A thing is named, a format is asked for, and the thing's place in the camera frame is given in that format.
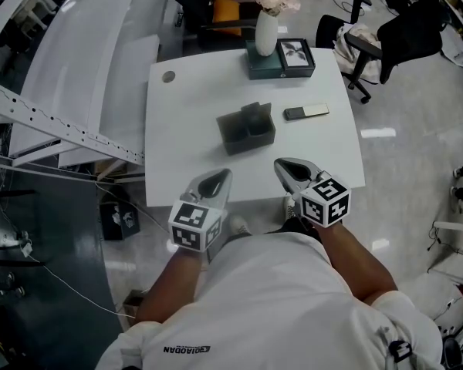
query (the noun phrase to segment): framed photo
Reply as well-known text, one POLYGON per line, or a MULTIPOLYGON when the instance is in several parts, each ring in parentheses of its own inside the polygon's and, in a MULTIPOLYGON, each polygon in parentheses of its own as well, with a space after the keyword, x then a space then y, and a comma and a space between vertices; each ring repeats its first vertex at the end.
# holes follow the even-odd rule
POLYGON ((305 39, 279 39, 276 45, 287 77, 310 77, 316 64, 305 39))

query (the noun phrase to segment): white cloth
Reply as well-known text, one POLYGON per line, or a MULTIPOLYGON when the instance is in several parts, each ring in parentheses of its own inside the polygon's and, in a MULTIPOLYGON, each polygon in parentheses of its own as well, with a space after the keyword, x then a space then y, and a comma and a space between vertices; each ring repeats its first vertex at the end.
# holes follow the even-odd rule
POLYGON ((382 328, 425 362, 441 360, 437 326, 404 294, 388 292, 368 306, 310 237, 245 237, 212 261, 195 303, 162 325, 133 326, 96 369, 384 369, 382 328))
MULTIPOLYGON (((380 41, 377 39, 377 35, 370 32, 362 23, 357 23, 355 25, 346 24, 340 27, 338 34, 336 35, 336 41, 334 42, 334 55, 338 66, 341 72, 346 72, 351 74, 355 69, 355 64, 357 63, 358 55, 360 51, 349 46, 345 40, 345 33, 349 32, 350 34, 360 37, 362 40, 369 42, 372 45, 375 45, 380 49, 380 41)), ((362 75, 360 78, 365 79, 371 83, 379 83, 380 81, 380 60, 370 60, 365 69, 363 69, 362 75)))

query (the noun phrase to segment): white cube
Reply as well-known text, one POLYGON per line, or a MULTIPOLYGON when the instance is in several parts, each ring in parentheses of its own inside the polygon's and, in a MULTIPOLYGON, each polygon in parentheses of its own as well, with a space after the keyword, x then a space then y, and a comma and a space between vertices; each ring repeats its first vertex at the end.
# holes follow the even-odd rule
POLYGON ((330 177, 300 192, 300 213, 307 220, 328 227, 350 212, 351 189, 330 177))
POLYGON ((223 210, 177 200, 168 220, 171 241, 204 252, 221 233, 223 215, 223 210))

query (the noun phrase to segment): white table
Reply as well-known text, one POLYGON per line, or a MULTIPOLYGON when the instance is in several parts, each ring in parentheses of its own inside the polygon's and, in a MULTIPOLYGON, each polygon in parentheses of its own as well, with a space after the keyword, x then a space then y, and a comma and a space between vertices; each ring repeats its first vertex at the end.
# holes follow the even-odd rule
POLYGON ((222 167, 233 172, 230 201, 282 197, 273 170, 279 157, 310 160, 350 187, 363 187, 357 130, 333 52, 312 53, 312 77, 296 79, 249 80, 245 50, 153 64, 146 112, 147 205, 171 205, 192 178, 222 167), (164 83, 167 71, 176 76, 164 83), (216 118, 253 102, 272 103, 275 142, 228 156, 216 118), (316 103, 327 103, 330 113, 293 122, 282 116, 285 108, 316 103))

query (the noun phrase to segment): yellow chair cushion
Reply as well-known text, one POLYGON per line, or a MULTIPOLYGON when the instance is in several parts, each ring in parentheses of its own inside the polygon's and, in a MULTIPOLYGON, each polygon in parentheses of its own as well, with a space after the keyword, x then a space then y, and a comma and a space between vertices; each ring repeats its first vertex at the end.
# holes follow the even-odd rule
MULTIPOLYGON (((213 15, 213 23, 238 21, 240 19, 240 4, 233 0, 215 0, 215 12, 213 15)), ((216 32, 242 35, 240 28, 235 29, 216 29, 216 32)))

